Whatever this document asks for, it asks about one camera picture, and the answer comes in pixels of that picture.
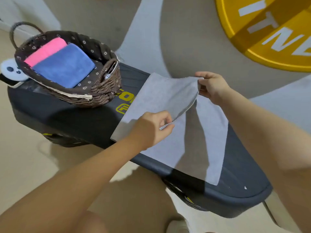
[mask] person's right hand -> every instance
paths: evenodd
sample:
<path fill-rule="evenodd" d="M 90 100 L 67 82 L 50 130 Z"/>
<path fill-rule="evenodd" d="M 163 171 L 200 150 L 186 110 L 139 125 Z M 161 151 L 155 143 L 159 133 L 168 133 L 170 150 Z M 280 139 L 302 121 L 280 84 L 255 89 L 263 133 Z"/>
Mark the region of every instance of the person's right hand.
<path fill-rule="evenodd" d="M 196 72 L 195 76 L 201 77 L 198 80 L 201 84 L 199 94 L 220 105 L 222 96 L 231 89 L 224 78 L 212 72 Z"/>

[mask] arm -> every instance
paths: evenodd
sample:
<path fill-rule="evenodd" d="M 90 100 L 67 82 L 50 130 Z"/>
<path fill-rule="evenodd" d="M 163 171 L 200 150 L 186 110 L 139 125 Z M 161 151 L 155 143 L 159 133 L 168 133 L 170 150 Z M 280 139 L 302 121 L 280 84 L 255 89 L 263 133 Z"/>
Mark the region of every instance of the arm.
<path fill-rule="evenodd" d="M 301 231 L 311 229 L 311 137 L 231 89 L 219 74 L 197 72 L 200 94 L 219 105 Z"/>
<path fill-rule="evenodd" d="M 0 232 L 68 232 L 103 186 L 136 154 L 167 137 L 174 127 L 167 111 L 145 113 L 125 139 L 55 175 L 0 216 Z"/>

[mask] white letter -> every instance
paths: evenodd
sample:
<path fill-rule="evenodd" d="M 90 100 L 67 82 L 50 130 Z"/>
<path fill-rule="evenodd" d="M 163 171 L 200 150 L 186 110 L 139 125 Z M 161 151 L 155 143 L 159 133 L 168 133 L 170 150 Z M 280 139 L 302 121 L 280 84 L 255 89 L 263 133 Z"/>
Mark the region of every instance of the white letter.
<path fill-rule="evenodd" d="M 265 8 L 266 8 L 266 0 L 261 0 L 248 6 L 242 7 L 241 9 L 239 9 L 239 14 L 240 16 L 248 15 L 250 13 L 260 11 Z"/>
<path fill-rule="evenodd" d="M 278 23 L 275 21 L 274 17 L 272 16 L 270 11 L 266 12 L 266 19 L 258 22 L 257 24 L 254 24 L 253 26 L 249 27 L 247 29 L 247 31 L 249 33 L 254 33 L 258 30 L 261 30 L 269 25 L 272 25 L 272 27 L 277 28 L 279 25 Z"/>
<path fill-rule="evenodd" d="M 311 47 L 311 36 L 302 43 L 294 52 L 292 55 L 304 55 L 304 56 L 311 56 L 311 53 L 305 52 L 307 49 Z"/>
<path fill-rule="evenodd" d="M 276 51 L 281 51 L 283 49 L 285 49 L 287 46 L 289 46 L 290 44 L 296 42 L 298 39 L 301 39 L 304 35 L 301 34 L 298 37 L 294 38 L 293 40 L 289 41 L 288 43 L 286 43 L 284 45 L 284 43 L 287 41 L 287 39 L 290 37 L 290 35 L 292 34 L 293 30 L 287 28 L 287 27 L 282 27 L 279 31 L 277 31 L 274 35 L 272 35 L 271 37 L 269 37 L 267 40 L 265 40 L 262 45 L 266 45 L 268 42 L 270 42 L 272 39 L 274 39 L 275 37 L 277 37 L 278 35 L 280 35 L 275 43 L 271 46 L 271 49 L 276 50 Z"/>

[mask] pink towel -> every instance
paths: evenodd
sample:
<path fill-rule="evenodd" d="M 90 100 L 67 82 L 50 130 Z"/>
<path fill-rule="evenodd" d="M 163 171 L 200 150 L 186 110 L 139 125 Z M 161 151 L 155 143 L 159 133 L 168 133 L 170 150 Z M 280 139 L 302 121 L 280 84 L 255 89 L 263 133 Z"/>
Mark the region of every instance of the pink towel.
<path fill-rule="evenodd" d="M 37 63 L 48 58 L 49 56 L 53 55 L 57 51 L 63 49 L 65 46 L 67 46 L 67 43 L 65 42 L 64 39 L 55 38 L 49 41 L 47 44 L 43 45 L 36 52 L 28 56 L 25 59 L 25 63 L 27 63 L 30 67 L 33 67 Z"/>

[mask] hand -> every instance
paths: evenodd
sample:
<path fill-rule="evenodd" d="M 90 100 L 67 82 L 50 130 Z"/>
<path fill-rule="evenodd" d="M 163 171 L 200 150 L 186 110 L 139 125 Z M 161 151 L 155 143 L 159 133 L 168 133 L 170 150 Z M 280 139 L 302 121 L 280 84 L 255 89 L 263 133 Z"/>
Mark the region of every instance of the hand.
<path fill-rule="evenodd" d="M 135 123 L 128 138 L 137 143 L 141 150 L 146 150 L 162 141 L 172 133 L 174 124 L 168 125 L 160 130 L 160 127 L 172 122 L 172 117 L 168 111 L 159 113 L 144 113 Z"/>
<path fill-rule="evenodd" d="M 209 98 L 215 105 L 220 105 L 223 94 L 231 89 L 224 78 L 212 72 L 196 72 L 195 76 L 204 78 L 199 79 L 199 94 Z"/>

